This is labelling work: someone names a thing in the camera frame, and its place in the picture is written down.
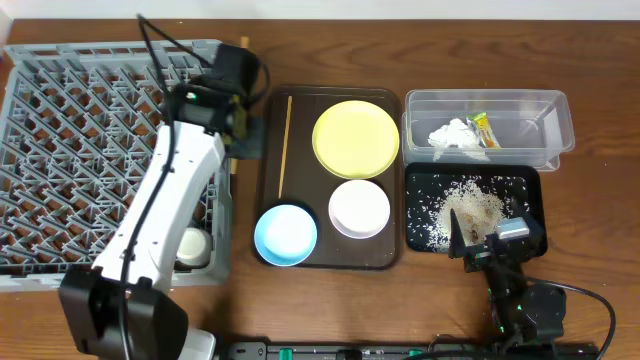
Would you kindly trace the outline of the white cup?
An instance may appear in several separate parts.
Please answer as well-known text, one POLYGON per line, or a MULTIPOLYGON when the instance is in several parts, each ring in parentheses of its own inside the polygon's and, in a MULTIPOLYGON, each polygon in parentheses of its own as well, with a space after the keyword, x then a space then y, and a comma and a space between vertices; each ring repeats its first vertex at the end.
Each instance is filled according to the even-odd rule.
POLYGON ((199 228, 188 227, 182 236, 176 261, 188 268, 205 267, 210 262, 212 246, 209 233, 199 228))

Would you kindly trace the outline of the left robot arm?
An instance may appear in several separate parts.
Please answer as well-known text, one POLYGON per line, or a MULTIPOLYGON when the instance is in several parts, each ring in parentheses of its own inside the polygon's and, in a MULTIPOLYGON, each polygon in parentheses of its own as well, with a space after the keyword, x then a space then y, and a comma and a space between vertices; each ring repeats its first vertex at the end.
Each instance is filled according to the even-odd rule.
POLYGON ((90 270, 68 271, 59 299, 77 350, 100 359, 211 359, 215 338, 169 296, 177 253, 205 186, 257 134, 249 111, 264 65, 218 46, 209 71, 164 92, 151 163, 90 270))

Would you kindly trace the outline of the white tissue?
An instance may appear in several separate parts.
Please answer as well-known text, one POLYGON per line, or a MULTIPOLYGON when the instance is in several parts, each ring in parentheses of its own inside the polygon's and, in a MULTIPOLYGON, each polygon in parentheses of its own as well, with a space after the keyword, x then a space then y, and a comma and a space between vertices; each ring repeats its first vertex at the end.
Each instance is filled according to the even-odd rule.
POLYGON ((459 118, 452 119, 448 125, 431 132, 428 143, 437 148, 480 148, 480 138, 473 128, 459 118))

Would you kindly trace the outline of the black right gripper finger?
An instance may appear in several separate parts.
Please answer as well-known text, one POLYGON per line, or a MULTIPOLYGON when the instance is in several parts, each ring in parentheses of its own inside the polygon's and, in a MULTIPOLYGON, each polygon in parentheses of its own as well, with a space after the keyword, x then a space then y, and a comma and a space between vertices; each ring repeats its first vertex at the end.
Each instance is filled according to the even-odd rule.
POLYGON ((515 197, 510 199, 510 207, 513 210, 513 214, 521 218, 527 225, 531 223, 531 216, 525 207, 518 202, 515 197))
POLYGON ((450 222, 451 233, 449 239, 448 257, 450 259, 461 258, 465 254, 466 245, 454 209, 450 210, 450 222))

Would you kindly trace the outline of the white bowl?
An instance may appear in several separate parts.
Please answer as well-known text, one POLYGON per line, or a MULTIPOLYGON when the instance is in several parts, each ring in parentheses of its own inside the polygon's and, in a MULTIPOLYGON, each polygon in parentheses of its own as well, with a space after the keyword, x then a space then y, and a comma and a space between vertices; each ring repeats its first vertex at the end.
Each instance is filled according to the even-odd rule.
POLYGON ((374 182, 350 180, 332 193, 328 214, 341 234, 353 239, 368 239, 386 226, 391 205, 386 193, 374 182))

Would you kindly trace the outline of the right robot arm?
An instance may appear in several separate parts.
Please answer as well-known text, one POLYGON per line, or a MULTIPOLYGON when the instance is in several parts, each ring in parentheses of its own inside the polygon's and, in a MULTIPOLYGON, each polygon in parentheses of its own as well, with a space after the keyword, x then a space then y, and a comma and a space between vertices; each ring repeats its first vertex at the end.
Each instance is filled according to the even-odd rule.
POLYGON ((542 225, 520 205, 510 201, 516 216, 498 222, 483 242, 467 246, 455 211, 450 212, 448 256, 461 258, 467 273, 486 278, 492 317, 501 335, 492 344, 495 352, 551 343, 564 335, 566 293, 561 288, 526 279, 521 265, 541 255, 546 244, 542 225))

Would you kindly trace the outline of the green snack wrapper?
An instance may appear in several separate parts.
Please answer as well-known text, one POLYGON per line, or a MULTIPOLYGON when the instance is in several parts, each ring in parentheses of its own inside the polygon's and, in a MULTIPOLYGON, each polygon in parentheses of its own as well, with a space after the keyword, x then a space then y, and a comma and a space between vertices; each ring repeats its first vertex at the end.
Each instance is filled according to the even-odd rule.
POLYGON ((486 112, 468 116, 467 124, 475 131, 483 147, 500 148, 486 112))

